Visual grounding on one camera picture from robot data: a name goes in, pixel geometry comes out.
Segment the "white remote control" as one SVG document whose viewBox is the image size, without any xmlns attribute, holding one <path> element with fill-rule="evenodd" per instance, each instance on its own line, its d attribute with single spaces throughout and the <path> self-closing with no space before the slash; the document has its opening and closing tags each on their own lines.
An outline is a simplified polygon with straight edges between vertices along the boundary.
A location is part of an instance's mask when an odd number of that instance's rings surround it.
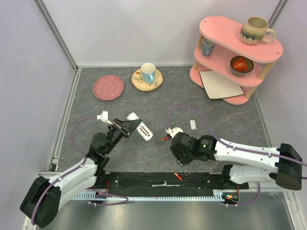
<svg viewBox="0 0 307 230">
<path fill-rule="evenodd" d="M 131 113 L 127 116 L 128 120 L 140 119 L 135 113 Z M 149 141 L 154 136 L 152 131 L 144 124 L 143 121 L 137 126 L 136 130 L 142 136 L 145 141 Z"/>
</svg>

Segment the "white battery cover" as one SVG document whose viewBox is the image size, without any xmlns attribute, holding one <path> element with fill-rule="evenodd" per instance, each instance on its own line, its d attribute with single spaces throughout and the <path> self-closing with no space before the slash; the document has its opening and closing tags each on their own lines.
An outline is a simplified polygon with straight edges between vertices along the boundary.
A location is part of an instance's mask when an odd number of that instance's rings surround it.
<svg viewBox="0 0 307 230">
<path fill-rule="evenodd" d="M 197 129 L 196 121 L 195 120 L 190 120 L 190 127 L 191 127 L 191 130 L 196 130 Z"/>
</svg>

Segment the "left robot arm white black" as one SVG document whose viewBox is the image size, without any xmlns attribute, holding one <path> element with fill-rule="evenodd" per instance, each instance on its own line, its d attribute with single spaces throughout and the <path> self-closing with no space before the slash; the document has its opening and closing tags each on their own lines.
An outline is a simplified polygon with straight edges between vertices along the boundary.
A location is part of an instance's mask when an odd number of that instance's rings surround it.
<svg viewBox="0 0 307 230">
<path fill-rule="evenodd" d="M 112 120 L 107 133 L 99 132 L 93 136 L 88 153 L 79 163 L 49 179 L 37 177 L 20 205 L 31 224 L 46 227 L 74 196 L 92 186 L 104 186 L 108 154 L 122 138 L 130 137 L 141 122 L 140 119 Z"/>
</svg>

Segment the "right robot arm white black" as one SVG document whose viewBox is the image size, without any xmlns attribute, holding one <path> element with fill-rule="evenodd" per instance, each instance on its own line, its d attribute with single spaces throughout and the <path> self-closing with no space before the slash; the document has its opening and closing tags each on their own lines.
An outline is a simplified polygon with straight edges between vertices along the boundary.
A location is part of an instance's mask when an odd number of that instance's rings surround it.
<svg viewBox="0 0 307 230">
<path fill-rule="evenodd" d="M 193 160 L 237 163 L 223 168 L 219 181 L 224 188 L 232 188 L 235 184 L 275 182 L 284 189 L 302 189 L 303 161 L 289 144 L 282 143 L 278 148 L 255 147 L 210 135 L 194 138 L 180 128 L 171 130 L 170 137 L 170 150 L 181 165 Z"/>
</svg>

